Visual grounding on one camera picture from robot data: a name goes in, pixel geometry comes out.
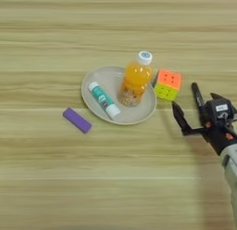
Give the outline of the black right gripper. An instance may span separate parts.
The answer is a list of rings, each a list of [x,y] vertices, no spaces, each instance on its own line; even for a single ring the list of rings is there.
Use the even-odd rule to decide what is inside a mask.
[[[223,99],[223,96],[215,93],[210,93],[210,95],[213,99]],[[172,111],[183,135],[200,134],[213,147],[218,156],[225,147],[237,144],[237,135],[226,130],[223,125],[215,125],[213,122],[207,121],[201,128],[191,128],[184,118],[181,107],[175,101],[172,102]]]

